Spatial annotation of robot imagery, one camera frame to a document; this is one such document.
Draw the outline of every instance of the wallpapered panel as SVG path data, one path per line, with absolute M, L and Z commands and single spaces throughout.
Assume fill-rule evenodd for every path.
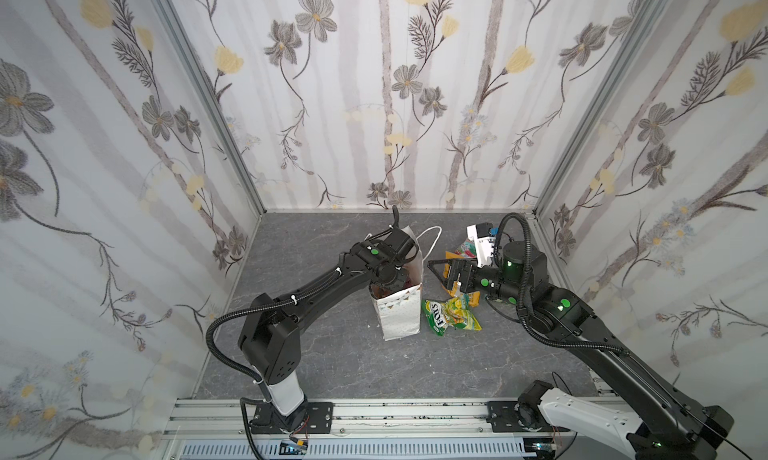
M 268 207 L 530 208 L 644 0 L 173 0 Z
M 766 82 L 768 0 L 672 0 L 542 213 L 578 293 L 731 413 L 754 458 L 768 448 Z
M 146 458 L 256 218 L 149 0 L 0 0 L 3 457 Z

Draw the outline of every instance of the bag handle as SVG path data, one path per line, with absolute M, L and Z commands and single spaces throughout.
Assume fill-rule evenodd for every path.
M 437 245 L 437 241 L 438 241 L 438 240 L 440 240 L 440 235 L 442 235 L 442 227 L 441 227 L 441 226 L 439 226 L 439 225 L 430 226 L 429 228 L 427 228 L 426 230 L 424 230 L 423 232 L 421 232 L 421 233 L 420 233 L 420 234 L 419 234 L 419 235 L 416 237 L 416 239 L 418 240 L 419 238 L 421 238 L 421 237 L 422 237 L 422 235 L 423 235 L 423 234 L 426 234 L 427 232 L 429 232 L 430 230 L 434 230 L 435 228 L 437 228 L 437 229 L 438 229 L 438 232 L 437 232 L 437 236 L 435 237 L 435 241 L 434 241 L 434 242 L 432 242 L 432 246 L 430 246 L 430 247 L 429 247 L 429 252 L 427 252 L 427 254 L 426 254 L 426 255 L 424 255 L 424 257 L 422 258 L 422 268 L 424 268 L 424 262 L 426 262 L 426 261 L 427 261 L 427 257 L 428 257 L 428 256 L 429 256 L 429 255 L 432 253 L 432 251 L 435 249 L 435 245 Z

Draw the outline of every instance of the robotic arm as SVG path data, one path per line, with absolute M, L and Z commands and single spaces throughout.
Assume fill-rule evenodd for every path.
M 375 284 L 398 291 L 405 285 L 408 274 L 403 266 L 416 256 L 418 247 L 398 228 L 396 207 L 393 213 L 394 222 L 387 230 L 354 244 L 340 254 L 336 266 L 312 282 L 275 299 L 262 294 L 249 309 L 227 313 L 208 329 L 206 342 L 212 354 L 259 384 L 272 405 L 270 422 L 279 430 L 293 432 L 308 418 L 307 399 L 295 372 L 301 358 L 301 332 L 345 296 L 365 286 Z M 524 240 L 501 248 L 504 227 L 511 219 L 523 226 Z M 515 304 L 526 332 L 546 345 L 576 355 L 634 410 L 607 410 L 537 380 L 518 399 L 515 415 L 520 426 L 531 430 L 547 425 L 569 428 L 636 458 L 716 457 L 733 418 L 721 407 L 704 407 L 674 388 L 618 340 L 576 294 L 549 283 L 546 256 L 531 244 L 523 215 L 508 214 L 500 223 L 490 265 L 451 259 L 429 261 L 428 268 L 449 290 L 457 282 L 461 292 L 479 291 L 487 300 Z M 255 370 L 224 356 L 213 341 L 221 323 L 239 316 L 246 316 L 246 320 L 238 347 Z M 241 409 L 245 417 L 244 401 Z M 251 440 L 250 431 L 246 433 Z M 251 446 L 260 458 L 252 442 Z

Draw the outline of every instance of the gray marble tabletop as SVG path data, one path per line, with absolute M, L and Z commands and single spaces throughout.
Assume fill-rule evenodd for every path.
M 417 234 L 440 225 L 442 236 L 430 259 L 445 258 L 466 238 L 466 226 L 501 214 L 411 214 L 404 210 L 400 225 Z M 327 271 L 352 244 L 392 222 L 380 214 L 267 214 L 236 287 L 230 310 L 247 307 L 255 296 L 278 296 Z M 522 236 L 511 222 L 507 232 Z M 427 233 L 425 249 L 432 242 Z M 445 300 L 446 292 L 428 274 L 423 295 Z M 509 305 L 501 305 L 513 314 Z M 473 313 L 482 331 L 448 328 L 444 337 L 429 329 L 422 315 L 417 335 L 385 342 L 367 289 L 338 303 L 302 334 L 302 358 L 296 370 L 309 398 L 450 398 L 517 396 L 539 378 L 551 382 L 559 373 L 573 394 L 593 396 L 586 365 L 570 353 L 536 342 L 481 302 Z M 220 328 L 216 340 L 230 358 L 244 362 L 236 346 L 243 321 Z M 260 398 L 250 378 L 216 359 L 208 362 L 195 398 Z

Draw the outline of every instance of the white paper bag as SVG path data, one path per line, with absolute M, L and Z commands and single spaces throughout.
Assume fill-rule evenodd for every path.
M 407 263 L 404 268 L 408 270 L 408 276 L 416 283 L 414 286 L 405 290 L 400 290 L 384 298 L 377 299 L 372 296 L 373 307 L 379 317 L 379 323 L 382 326 L 384 340 L 401 339 L 404 336 L 415 335 L 418 333 L 421 323 L 422 306 L 422 276 L 424 275 L 424 259 L 426 259 L 435 248 L 437 240 L 440 238 L 442 228 L 432 226 L 427 228 L 419 236 L 413 234 L 410 226 L 406 226 L 402 231 L 406 232 L 418 244 L 418 238 L 426 232 L 437 228 L 438 234 L 432 247 L 426 255 L 422 254 L 419 246 L 416 258 Z

